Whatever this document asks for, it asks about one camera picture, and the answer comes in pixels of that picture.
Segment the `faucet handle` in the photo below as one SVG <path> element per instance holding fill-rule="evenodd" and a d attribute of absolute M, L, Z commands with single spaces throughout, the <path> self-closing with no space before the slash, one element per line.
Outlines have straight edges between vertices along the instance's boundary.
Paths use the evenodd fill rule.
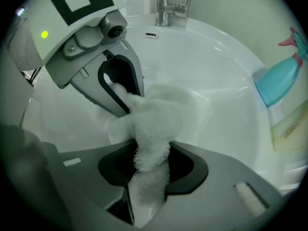
<path fill-rule="evenodd" d="M 173 4 L 173 14 L 178 17 L 188 17 L 189 9 L 191 7 L 192 0 L 187 0 L 186 4 L 184 3 L 174 3 Z"/>
<path fill-rule="evenodd" d="M 189 9 L 191 8 L 191 2 L 192 0 L 187 0 L 186 2 L 186 9 L 185 9 L 185 17 L 188 17 Z"/>

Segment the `faucet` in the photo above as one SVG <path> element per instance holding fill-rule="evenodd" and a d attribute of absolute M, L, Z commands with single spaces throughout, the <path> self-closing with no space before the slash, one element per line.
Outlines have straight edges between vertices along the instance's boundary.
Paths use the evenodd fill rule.
<path fill-rule="evenodd" d="M 192 0 L 184 3 L 170 3 L 170 0 L 156 0 L 155 26 L 170 26 L 170 15 L 187 18 Z"/>

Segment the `black cable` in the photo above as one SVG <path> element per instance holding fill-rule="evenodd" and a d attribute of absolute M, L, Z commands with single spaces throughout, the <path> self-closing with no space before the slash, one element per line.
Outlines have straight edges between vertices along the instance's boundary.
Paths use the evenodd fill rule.
<path fill-rule="evenodd" d="M 33 71 L 32 75 L 31 75 L 31 78 L 30 78 L 30 83 L 31 83 L 31 84 L 32 84 L 33 81 L 35 80 L 35 78 L 36 78 L 36 76 L 38 75 L 38 73 L 40 72 L 40 69 L 41 69 L 41 68 L 42 68 L 42 67 L 40 67 L 40 68 L 38 68 L 38 69 L 36 69 L 36 70 Z"/>
<path fill-rule="evenodd" d="M 35 78 L 36 78 L 36 77 L 37 77 L 37 75 L 39 74 L 40 69 L 41 69 L 41 67 L 40 67 L 40 68 L 38 68 L 37 72 L 35 73 L 35 75 L 34 75 L 34 77 L 33 77 L 33 79 L 32 79 L 32 82 L 35 80 Z"/>
<path fill-rule="evenodd" d="M 30 83 L 32 83 L 33 77 L 34 77 L 34 75 L 35 75 L 36 72 L 37 72 L 37 69 L 35 69 L 35 70 L 33 71 L 32 75 L 31 75 L 31 77 L 30 77 Z"/>

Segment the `spray bottle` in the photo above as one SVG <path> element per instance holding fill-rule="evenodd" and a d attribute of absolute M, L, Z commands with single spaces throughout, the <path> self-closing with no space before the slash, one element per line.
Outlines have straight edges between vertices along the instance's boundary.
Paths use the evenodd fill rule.
<path fill-rule="evenodd" d="M 303 60 L 308 61 L 308 48 L 293 27 L 291 36 L 280 46 L 294 45 L 298 53 L 270 68 L 257 82 L 256 87 L 267 107 L 282 99 L 294 84 Z"/>

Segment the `sink basin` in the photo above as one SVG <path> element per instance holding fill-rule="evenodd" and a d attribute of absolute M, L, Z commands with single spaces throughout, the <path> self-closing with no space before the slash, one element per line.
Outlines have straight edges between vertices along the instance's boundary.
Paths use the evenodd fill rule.
<path fill-rule="evenodd" d="M 179 138 L 232 156 L 280 187 L 284 164 L 274 151 L 268 113 L 252 76 L 262 62 L 233 37 L 195 21 L 172 18 L 154 26 L 154 15 L 127 18 L 127 41 L 140 58 L 145 87 L 181 86 L 195 97 L 200 114 L 193 138 Z M 25 112 L 23 128 L 59 152 L 110 144 L 113 117 L 72 86 L 61 90 L 43 68 Z"/>

